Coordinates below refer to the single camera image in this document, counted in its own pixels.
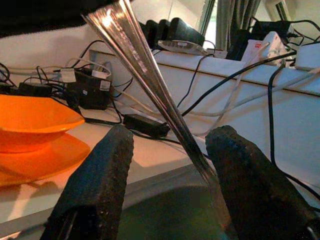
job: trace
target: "charger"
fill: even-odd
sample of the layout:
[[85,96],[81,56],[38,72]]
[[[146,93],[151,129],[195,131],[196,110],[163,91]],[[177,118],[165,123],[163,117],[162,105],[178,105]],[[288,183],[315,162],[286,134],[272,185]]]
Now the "charger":
[[153,138],[167,136],[170,127],[167,124],[152,120],[138,114],[125,114],[123,124],[132,130],[137,130]]
[[31,97],[50,97],[52,87],[46,84],[21,82],[18,88],[19,95]]

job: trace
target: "orange bowl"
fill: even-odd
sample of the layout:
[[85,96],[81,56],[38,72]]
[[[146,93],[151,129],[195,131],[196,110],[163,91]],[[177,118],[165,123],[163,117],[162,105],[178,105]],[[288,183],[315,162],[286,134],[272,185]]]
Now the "orange bowl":
[[85,121],[49,97],[0,95],[0,153],[39,150]]

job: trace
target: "orange plate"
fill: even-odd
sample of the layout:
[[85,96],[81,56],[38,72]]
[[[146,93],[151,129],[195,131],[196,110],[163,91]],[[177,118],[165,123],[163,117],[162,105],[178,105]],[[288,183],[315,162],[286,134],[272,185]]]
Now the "orange plate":
[[65,133],[46,147],[27,153],[0,153],[0,187],[49,178],[80,164],[90,147]]

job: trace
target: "orange dish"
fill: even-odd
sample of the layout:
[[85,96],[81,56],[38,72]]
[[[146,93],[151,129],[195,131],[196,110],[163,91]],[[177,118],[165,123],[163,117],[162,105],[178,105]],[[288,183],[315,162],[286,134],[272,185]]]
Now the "orange dish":
[[0,187],[26,184],[77,167],[90,147],[64,133],[44,148],[24,153],[0,153]]
[[48,97],[0,95],[0,110],[0,153],[39,150],[85,122]]

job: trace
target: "white desk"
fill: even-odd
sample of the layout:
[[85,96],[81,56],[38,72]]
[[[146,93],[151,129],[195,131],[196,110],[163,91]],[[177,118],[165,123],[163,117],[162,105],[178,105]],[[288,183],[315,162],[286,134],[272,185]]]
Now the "white desk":
[[[116,121],[108,111],[83,110],[86,117]],[[111,127],[83,124],[68,133],[92,149]],[[190,159],[180,146],[134,137],[133,159],[127,183],[133,183],[185,165]],[[0,188],[0,224],[54,207],[69,176],[76,168],[35,182]]]

